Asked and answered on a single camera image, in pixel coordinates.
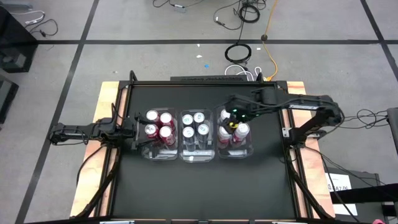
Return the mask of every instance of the black stripe on floor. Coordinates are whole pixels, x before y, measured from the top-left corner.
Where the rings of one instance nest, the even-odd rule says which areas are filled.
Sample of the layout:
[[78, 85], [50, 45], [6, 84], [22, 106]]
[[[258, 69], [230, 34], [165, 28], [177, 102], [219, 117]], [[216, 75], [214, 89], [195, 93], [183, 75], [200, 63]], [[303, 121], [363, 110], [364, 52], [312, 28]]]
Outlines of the black stripe on floor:
[[390, 49], [388, 48], [387, 41], [384, 40], [384, 37], [381, 34], [379, 26], [377, 25], [376, 21], [374, 20], [374, 17], [372, 15], [372, 12], [371, 12], [366, 0], [361, 0], [361, 3], [362, 3], [362, 6], [363, 6], [363, 8], [365, 10], [366, 15], [368, 16], [368, 19], [369, 19], [370, 23], [372, 25], [374, 33], [376, 34], [377, 38], [380, 41], [381, 47], [382, 47], [382, 49], [384, 51], [384, 54], [387, 57], [387, 61], [390, 64], [392, 72], [394, 72], [394, 75], [396, 76], [396, 78], [398, 80], [398, 67], [397, 67], [397, 64], [396, 64], [396, 61], [395, 61], [394, 57], [392, 56], [392, 54], [390, 52]]
[[[65, 104], [65, 100], [67, 99], [68, 91], [69, 91], [70, 85], [72, 84], [73, 76], [75, 75], [75, 71], [76, 71], [80, 56], [81, 56], [81, 52], [83, 51], [84, 40], [86, 40], [91, 23], [93, 22], [93, 18], [95, 15], [96, 8], [98, 6], [98, 2], [99, 2], [99, 0], [93, 1], [93, 5], [92, 5], [90, 13], [88, 15], [85, 28], [81, 35], [80, 40], [82, 40], [82, 41], [80, 41], [80, 43], [78, 44], [78, 47], [75, 52], [75, 56], [73, 57], [73, 60], [72, 60], [72, 64], [70, 65], [68, 76], [67, 76], [67, 79], [65, 80], [65, 84], [63, 85], [61, 96], [58, 101], [57, 107], [55, 108], [55, 112], [52, 117], [50, 127], [59, 122], [61, 112], [62, 112], [63, 106]], [[27, 215], [30, 203], [32, 202], [37, 183], [39, 182], [40, 175], [43, 171], [44, 162], [45, 162], [45, 159], [47, 158], [47, 154], [49, 153], [49, 149], [50, 149], [50, 141], [47, 140], [47, 138], [46, 138], [43, 143], [42, 150], [39, 154], [39, 158], [37, 159], [36, 166], [35, 166], [35, 169], [32, 174], [32, 178], [30, 179], [29, 186], [26, 190], [24, 199], [22, 201], [22, 205], [19, 209], [18, 216], [16, 219], [16, 224], [20, 224], [25, 221], [25, 217]]]
[[[38, 40], [39, 44], [98, 44], [98, 45], [153, 45], [153, 44], [235, 44], [233, 39], [188, 40]], [[261, 44], [261, 40], [240, 40], [243, 44]], [[319, 45], [366, 45], [380, 44], [380, 40], [267, 40], [266, 44], [319, 44]]]

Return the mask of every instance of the gray floor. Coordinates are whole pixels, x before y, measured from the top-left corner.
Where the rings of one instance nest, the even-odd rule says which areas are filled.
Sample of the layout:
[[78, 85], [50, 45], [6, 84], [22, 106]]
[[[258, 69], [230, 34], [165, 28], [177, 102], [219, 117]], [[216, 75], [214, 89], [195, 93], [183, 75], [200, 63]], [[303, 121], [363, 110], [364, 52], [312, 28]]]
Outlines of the gray floor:
[[[93, 0], [32, 1], [59, 24], [57, 40], [79, 40]], [[189, 4], [194, 0], [173, 0]], [[100, 0], [88, 39], [236, 39], [213, 22], [216, 8], [233, 1], [205, 1], [185, 14], [171, 6], [152, 7], [151, 1]], [[245, 24], [243, 39], [264, 32], [273, 1], [261, 20]], [[397, 2], [368, 0], [385, 39], [398, 39]], [[232, 9], [219, 14], [227, 26], [239, 25]], [[19, 16], [23, 22], [29, 18]], [[43, 27], [49, 32], [51, 25]], [[281, 0], [272, 18], [270, 39], [376, 40], [359, 0]], [[29, 184], [45, 134], [75, 54], [76, 45], [40, 45], [29, 73], [2, 75], [20, 88], [0, 131], [0, 221], [14, 223]], [[68, 92], [60, 122], [90, 123], [101, 82], [125, 80], [133, 69], [140, 80], [168, 80], [171, 76], [222, 75], [229, 65], [228, 45], [85, 45]], [[248, 67], [260, 66], [270, 75], [274, 67], [261, 45], [251, 45]], [[346, 116], [357, 110], [395, 107], [398, 82], [380, 45], [268, 45], [278, 63], [276, 80], [304, 81], [308, 94], [327, 94]], [[398, 57], [398, 45], [389, 46]], [[232, 52], [238, 57], [241, 54]], [[345, 126], [359, 126], [352, 121]], [[321, 151], [347, 169], [378, 173], [386, 183], [398, 182], [398, 157], [389, 127], [339, 129], [320, 141]], [[75, 177], [84, 146], [51, 147], [25, 222], [68, 218], [75, 193]]]

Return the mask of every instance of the wooden board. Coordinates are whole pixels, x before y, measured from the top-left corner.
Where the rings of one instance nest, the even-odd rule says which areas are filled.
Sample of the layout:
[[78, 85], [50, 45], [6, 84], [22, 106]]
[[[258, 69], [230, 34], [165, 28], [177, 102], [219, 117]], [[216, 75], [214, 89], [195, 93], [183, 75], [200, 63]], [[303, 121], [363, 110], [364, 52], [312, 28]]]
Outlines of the wooden board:
[[[293, 94], [305, 94], [305, 88], [303, 82], [287, 82], [289, 87], [289, 93]], [[119, 82], [103, 82], [101, 86], [101, 92], [99, 93], [98, 104], [95, 111], [94, 120], [100, 118], [111, 117], [111, 103], [116, 100], [118, 92]], [[123, 102], [119, 111], [124, 110], [124, 100], [126, 99], [126, 92], [122, 92]], [[284, 112], [285, 121], [289, 125], [289, 119], [287, 119], [287, 112]], [[301, 126], [311, 118], [311, 112], [309, 111], [293, 111], [294, 121], [296, 126]], [[86, 148], [85, 159], [91, 155], [100, 143], [97, 141], [90, 141]], [[319, 150], [318, 142], [314, 139], [307, 140], [307, 146]], [[75, 199], [73, 201], [71, 216], [80, 213], [87, 203], [91, 200], [92, 196], [98, 190], [101, 173], [103, 169], [105, 158], [105, 149], [102, 149], [99, 153], [93, 156], [90, 161], [86, 163], [86, 166], [82, 169], [79, 179], [79, 184], [76, 189]], [[309, 149], [302, 149], [303, 166], [305, 170], [305, 177], [307, 180], [308, 188], [311, 193], [317, 199], [319, 204], [325, 209], [325, 211], [331, 216], [335, 216], [333, 204], [331, 202], [330, 194], [327, 188], [327, 182], [325, 177], [325, 171], [323, 170], [323, 164], [321, 157], [318, 153], [313, 152]], [[306, 217], [306, 210], [303, 201], [303, 195], [301, 190], [296, 186], [298, 192], [298, 200], [302, 217]], [[106, 214], [106, 206], [108, 204], [109, 189], [103, 196], [101, 215]]]
[[[287, 82], [287, 87], [289, 93], [291, 94], [306, 94], [303, 82]], [[312, 116], [310, 111], [293, 110], [293, 117], [296, 127], [300, 127], [309, 119], [311, 119]], [[319, 151], [319, 145], [317, 140], [308, 138], [305, 144], [306, 146]], [[319, 155], [319, 153], [306, 148], [301, 149], [301, 156], [303, 160], [305, 179], [307, 181], [308, 189], [311, 191], [311, 193], [316, 198], [318, 203], [323, 207], [323, 209], [325, 209], [325, 211], [329, 215], [335, 217], [335, 211], [331, 202], [321, 156]], [[296, 189], [298, 192], [301, 216], [306, 217], [307, 214], [303, 201], [303, 194], [297, 185]], [[315, 213], [314, 210], [313, 216], [315, 218], [318, 218], [318, 215]]]
[[[93, 122], [101, 118], [110, 118], [112, 117], [111, 104], [115, 103], [116, 96], [118, 94], [119, 82], [103, 82], [101, 86], [101, 91], [99, 93], [97, 107], [95, 109]], [[122, 92], [122, 102], [119, 107], [119, 111], [124, 111], [124, 102], [126, 100], [127, 89]], [[121, 118], [118, 118], [118, 123], [121, 124]], [[89, 141], [86, 147], [86, 153], [84, 156], [84, 160], [95, 152], [100, 147], [100, 142], [98, 141]], [[79, 214], [86, 205], [93, 198], [95, 192], [100, 187], [100, 179], [102, 175], [102, 170], [104, 166], [106, 148], [102, 148], [95, 156], [93, 156], [87, 163], [84, 168], [82, 168], [80, 172], [79, 182], [76, 188], [75, 199], [73, 200], [72, 210], [70, 212], [70, 216], [74, 216]], [[114, 155], [116, 153], [116, 149], [113, 149], [111, 152], [111, 162], [109, 164], [108, 171], [112, 168]], [[103, 204], [108, 204], [109, 199], [109, 188], [106, 189], [106, 192], [103, 195]], [[101, 215], [106, 215], [106, 206], [101, 206]]]

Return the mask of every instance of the clear plastic bin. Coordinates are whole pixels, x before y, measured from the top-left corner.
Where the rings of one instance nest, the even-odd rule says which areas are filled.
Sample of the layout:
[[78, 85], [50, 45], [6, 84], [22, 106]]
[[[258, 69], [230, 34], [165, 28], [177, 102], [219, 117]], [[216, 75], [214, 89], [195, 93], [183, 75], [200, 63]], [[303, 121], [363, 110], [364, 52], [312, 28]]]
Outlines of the clear plastic bin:
[[178, 121], [173, 108], [146, 111], [145, 118], [155, 124], [140, 125], [140, 139], [154, 140], [142, 147], [142, 156], [152, 161], [174, 160], [178, 154]]
[[208, 162], [215, 156], [213, 113], [186, 110], [180, 116], [180, 157], [185, 162]]
[[229, 118], [224, 107], [217, 108], [217, 150], [223, 159], [243, 159], [254, 152], [249, 123], [241, 123], [233, 134], [228, 134], [220, 124]]

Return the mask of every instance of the white cable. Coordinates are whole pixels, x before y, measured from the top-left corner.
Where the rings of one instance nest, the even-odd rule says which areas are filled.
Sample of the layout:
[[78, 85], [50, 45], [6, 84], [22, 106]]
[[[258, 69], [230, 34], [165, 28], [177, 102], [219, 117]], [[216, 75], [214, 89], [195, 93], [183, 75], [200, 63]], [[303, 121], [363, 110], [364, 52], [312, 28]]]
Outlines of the white cable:
[[236, 75], [240, 75], [242, 73], [245, 73], [245, 74], [248, 73], [251, 76], [251, 80], [254, 81], [254, 77], [253, 77], [253, 74], [251, 72], [247, 72], [247, 71], [246, 72], [239, 72]]
[[257, 68], [260, 70], [260, 72], [262, 72], [262, 70], [261, 70], [261, 68], [260, 68], [260, 67], [258, 67], [258, 66], [257, 66], [256, 68], [254, 68], [254, 73], [256, 73], [256, 75], [257, 75], [257, 76], [259, 76], [259, 73], [260, 73], [260, 72], [259, 72], [259, 73], [257, 73]]
[[36, 13], [36, 12], [41, 12], [41, 13], [42, 13], [42, 16], [40, 16], [40, 17], [37, 18], [37, 19], [33, 19], [33, 20], [31, 20], [31, 21], [25, 21], [25, 24], [26, 24], [26, 25], [29, 25], [29, 24], [38, 23], [40, 20], [42, 20], [42, 19], [44, 18], [45, 12], [44, 12], [44, 11], [41, 11], [41, 10], [38, 10], [38, 11], [23, 12], [23, 13], [16, 13], [16, 12], [10, 12], [10, 13], [11, 13], [12, 15], [26, 15], [26, 14]]
[[[254, 81], [254, 76], [253, 76], [253, 74], [252, 74], [251, 72], [249, 72], [249, 71], [246, 71], [246, 70], [245, 70], [242, 66], [240, 66], [240, 65], [230, 65], [230, 66], [228, 66], [228, 67], [225, 69], [225, 71], [224, 71], [224, 75], [226, 75], [226, 72], [227, 72], [228, 69], [231, 68], [231, 67], [239, 67], [239, 68], [242, 70], [242, 72], [239, 72], [239, 73], [237, 73], [236, 75], [240, 75], [240, 74], [244, 73], [244, 74], [246, 75], [248, 81], [250, 81], [248, 75], [250, 75], [250, 76], [251, 76], [251, 80]], [[260, 69], [260, 72], [261, 72], [261, 68], [260, 68], [260, 67], [256, 67], [256, 68], [254, 69], [254, 72], [256, 73], [256, 76], [259, 76], [259, 74], [257, 73], [257, 69]]]
[[31, 13], [35, 13], [35, 12], [41, 12], [42, 14], [44, 14], [44, 11], [41, 11], [41, 10], [37, 10], [37, 11], [29, 11], [29, 12], [23, 12], [23, 13], [16, 13], [16, 12], [10, 12], [10, 14], [13, 14], [13, 15], [26, 15], [26, 14], [31, 14]]

